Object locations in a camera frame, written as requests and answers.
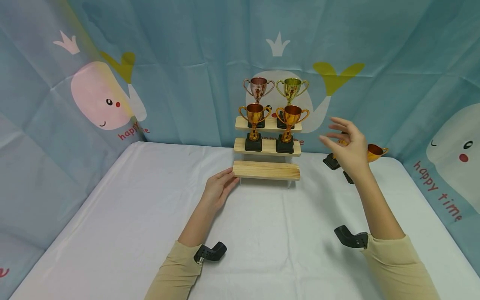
curtain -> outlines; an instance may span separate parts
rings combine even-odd
[[[310,111],[303,151],[328,153],[317,137],[331,116],[388,147],[480,273],[479,12],[475,0],[1,0],[0,299],[129,144],[232,147],[256,76],[309,82],[292,102]],[[260,103],[286,100],[274,88]]]

trophy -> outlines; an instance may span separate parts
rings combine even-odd
[[[295,105],[287,105],[285,108],[277,108],[276,115],[279,116],[279,112],[282,111],[282,117],[278,117],[280,121],[282,121],[285,125],[287,130],[283,132],[283,134],[278,136],[278,140],[276,141],[276,151],[278,153],[293,153],[293,138],[292,138],[292,126],[297,123],[302,122],[305,120],[310,112],[307,109],[301,109]],[[303,112],[306,112],[307,115],[300,120],[300,116]]]
[[[247,111],[247,117],[245,117],[241,110],[242,108]],[[264,117],[264,111],[267,110],[268,114]],[[247,133],[247,139],[245,140],[245,151],[262,151],[262,135],[257,131],[257,124],[270,116],[272,112],[270,107],[263,107],[258,103],[252,103],[239,107],[240,115],[252,124],[252,129]]]
[[[345,142],[344,140],[338,140],[337,143],[343,144],[345,146],[348,145],[347,142]],[[323,160],[323,162],[334,171],[340,167],[340,164],[338,163],[333,153],[330,153],[329,155],[327,155],[327,157]]]
[[[380,148],[375,144],[368,144],[367,149],[367,160],[369,163],[381,158],[388,152],[388,148]],[[350,176],[345,171],[343,171],[343,175],[345,175],[345,178],[347,178],[348,183],[353,184],[352,178],[350,178]]]
[[[250,91],[245,86],[245,82],[250,83]],[[268,92],[265,92],[267,90],[267,85],[269,83],[273,84],[272,88],[270,88],[270,90]],[[252,79],[247,78],[247,79],[243,80],[243,88],[245,89],[245,91],[247,91],[247,93],[249,93],[255,99],[256,104],[259,104],[260,99],[263,96],[270,93],[273,90],[274,86],[275,86],[275,82],[273,80],[266,80],[263,77],[253,77]],[[261,121],[257,124],[257,128],[264,128],[264,127],[265,127],[265,120],[263,120],[263,121]]]
[[[283,83],[283,91],[284,91],[283,93],[278,87],[279,83]],[[305,84],[305,89],[299,92],[302,84]],[[309,82],[307,80],[301,81],[298,78],[287,78],[285,80],[277,81],[276,89],[283,97],[287,98],[287,105],[291,105],[293,98],[300,96],[303,92],[305,92],[308,88],[308,85],[309,85]],[[277,114],[276,126],[278,128],[285,129],[286,125],[279,121],[279,118],[281,117],[281,113],[280,115]]]

wooden plank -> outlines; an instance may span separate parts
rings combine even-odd
[[[273,155],[273,156],[300,156],[301,147],[299,141],[293,141],[293,153],[278,153],[276,151],[276,140],[262,140],[262,151],[245,151],[245,138],[238,137],[235,139],[233,146],[235,153],[252,154],[252,155]]]
[[[300,168],[296,164],[236,160],[233,172],[240,178],[300,180]]]
[[[236,130],[250,130],[248,127],[248,122],[241,116],[238,116],[235,120],[235,129]],[[285,129],[277,128],[276,119],[268,117],[265,119],[265,128],[257,128],[260,132],[284,132]],[[295,124],[295,128],[292,129],[292,133],[301,132],[301,123]]]

whale eye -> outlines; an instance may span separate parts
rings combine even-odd
[[[463,148],[468,149],[468,148],[472,147],[472,145],[473,145],[473,141],[468,141],[468,142],[465,143],[465,145],[463,145]]]

red nose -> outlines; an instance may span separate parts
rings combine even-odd
[[[466,154],[460,154],[458,158],[460,158],[460,160],[464,163],[468,162],[468,156]]]

